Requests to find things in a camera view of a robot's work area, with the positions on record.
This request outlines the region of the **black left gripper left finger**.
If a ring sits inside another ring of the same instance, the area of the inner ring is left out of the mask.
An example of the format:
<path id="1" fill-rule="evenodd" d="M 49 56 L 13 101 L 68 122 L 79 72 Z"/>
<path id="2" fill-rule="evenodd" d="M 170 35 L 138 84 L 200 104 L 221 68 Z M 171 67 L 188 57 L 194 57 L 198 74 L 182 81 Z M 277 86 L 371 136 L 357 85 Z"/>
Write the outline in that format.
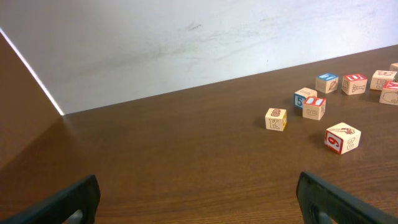
<path id="1" fill-rule="evenodd" d="M 97 178 L 91 174 L 28 209 L 1 220 L 1 224 L 63 223 L 77 211 L 81 212 L 80 223 L 94 223 L 100 198 Z"/>

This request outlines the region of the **wooden block red A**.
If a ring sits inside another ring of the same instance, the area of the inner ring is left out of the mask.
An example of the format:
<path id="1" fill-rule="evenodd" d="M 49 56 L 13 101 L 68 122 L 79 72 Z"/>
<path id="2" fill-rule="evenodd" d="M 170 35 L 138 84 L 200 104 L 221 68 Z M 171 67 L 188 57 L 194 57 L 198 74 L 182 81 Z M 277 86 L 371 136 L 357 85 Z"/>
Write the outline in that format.
<path id="1" fill-rule="evenodd" d="M 380 103 L 388 105 L 398 104 L 398 83 L 397 82 L 386 82 L 382 88 Z"/>

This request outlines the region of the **wooden block blue top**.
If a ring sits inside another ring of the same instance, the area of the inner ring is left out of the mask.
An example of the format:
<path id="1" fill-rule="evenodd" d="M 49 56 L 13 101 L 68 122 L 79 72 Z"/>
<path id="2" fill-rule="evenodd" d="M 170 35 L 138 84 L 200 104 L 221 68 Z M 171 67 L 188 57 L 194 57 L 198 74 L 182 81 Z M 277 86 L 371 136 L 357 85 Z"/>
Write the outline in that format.
<path id="1" fill-rule="evenodd" d="M 332 73 L 319 75 L 315 80 L 315 89 L 322 93 L 331 93 L 338 88 L 338 76 Z"/>

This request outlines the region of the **wooden block letter K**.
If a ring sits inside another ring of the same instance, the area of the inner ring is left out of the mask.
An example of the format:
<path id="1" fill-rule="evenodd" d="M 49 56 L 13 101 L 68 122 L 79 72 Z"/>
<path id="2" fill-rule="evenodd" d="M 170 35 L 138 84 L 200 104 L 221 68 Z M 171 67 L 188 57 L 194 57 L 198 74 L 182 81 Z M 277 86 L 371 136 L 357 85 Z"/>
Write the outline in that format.
<path id="1" fill-rule="evenodd" d="M 287 110 L 269 108 L 265 115 L 266 129 L 283 131 L 287 124 Z"/>

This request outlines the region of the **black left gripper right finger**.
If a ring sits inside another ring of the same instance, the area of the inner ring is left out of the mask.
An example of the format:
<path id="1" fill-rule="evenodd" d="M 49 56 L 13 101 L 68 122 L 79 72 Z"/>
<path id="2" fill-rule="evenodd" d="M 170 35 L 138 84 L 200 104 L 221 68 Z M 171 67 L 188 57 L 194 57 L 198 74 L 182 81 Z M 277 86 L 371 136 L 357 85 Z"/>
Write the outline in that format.
<path id="1" fill-rule="evenodd" d="M 305 224 L 397 223 L 397 218 L 367 204 L 310 172 L 300 174 L 297 200 Z"/>

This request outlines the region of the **wooden block red U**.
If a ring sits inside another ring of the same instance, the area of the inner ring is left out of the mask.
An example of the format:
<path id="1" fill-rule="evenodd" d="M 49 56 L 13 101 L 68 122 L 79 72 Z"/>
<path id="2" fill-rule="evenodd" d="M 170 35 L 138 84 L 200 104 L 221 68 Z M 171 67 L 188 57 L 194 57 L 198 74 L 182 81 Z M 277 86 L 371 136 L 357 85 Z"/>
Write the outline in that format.
<path id="1" fill-rule="evenodd" d="M 368 79 L 360 74 L 345 75 L 342 82 L 342 90 L 347 95 L 363 94 L 366 91 Z"/>

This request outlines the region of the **wooden block red I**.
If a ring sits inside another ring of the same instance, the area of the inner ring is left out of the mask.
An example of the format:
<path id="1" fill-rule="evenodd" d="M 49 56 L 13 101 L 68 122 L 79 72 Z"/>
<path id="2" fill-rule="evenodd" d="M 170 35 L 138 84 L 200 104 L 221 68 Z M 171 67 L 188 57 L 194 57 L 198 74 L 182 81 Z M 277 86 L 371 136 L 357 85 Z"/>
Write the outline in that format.
<path id="1" fill-rule="evenodd" d="M 303 103 L 302 116 L 308 119 L 321 120 L 326 111 L 326 99 L 309 96 Z"/>

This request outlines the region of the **wooden block at edge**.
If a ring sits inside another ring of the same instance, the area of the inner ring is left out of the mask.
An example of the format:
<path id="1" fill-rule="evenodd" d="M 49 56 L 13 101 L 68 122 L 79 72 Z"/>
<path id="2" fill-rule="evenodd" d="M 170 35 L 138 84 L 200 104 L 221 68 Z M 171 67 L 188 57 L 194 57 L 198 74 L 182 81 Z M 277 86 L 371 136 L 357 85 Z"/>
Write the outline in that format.
<path id="1" fill-rule="evenodd" d="M 398 71 L 398 63 L 392 63 L 389 67 L 389 71 L 397 72 Z"/>

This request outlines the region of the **wooden block outlined 5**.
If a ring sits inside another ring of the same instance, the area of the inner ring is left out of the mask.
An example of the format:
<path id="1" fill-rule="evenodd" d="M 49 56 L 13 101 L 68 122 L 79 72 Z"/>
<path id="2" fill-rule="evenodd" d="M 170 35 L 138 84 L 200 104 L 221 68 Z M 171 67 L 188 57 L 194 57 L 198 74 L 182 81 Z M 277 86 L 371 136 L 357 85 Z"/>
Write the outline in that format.
<path id="1" fill-rule="evenodd" d="M 396 75 L 395 71 L 376 70 L 372 75 L 370 89 L 381 91 L 386 82 L 393 82 L 396 79 Z"/>

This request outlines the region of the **wooden block red 9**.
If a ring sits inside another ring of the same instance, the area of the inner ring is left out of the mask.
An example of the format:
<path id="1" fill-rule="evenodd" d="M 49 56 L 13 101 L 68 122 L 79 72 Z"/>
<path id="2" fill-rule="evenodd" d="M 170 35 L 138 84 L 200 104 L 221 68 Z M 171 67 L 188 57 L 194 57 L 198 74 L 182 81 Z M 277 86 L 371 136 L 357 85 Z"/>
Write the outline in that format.
<path id="1" fill-rule="evenodd" d="M 361 131 L 346 123 L 338 123 L 325 131 L 325 145 L 337 154 L 356 149 L 360 139 Z"/>

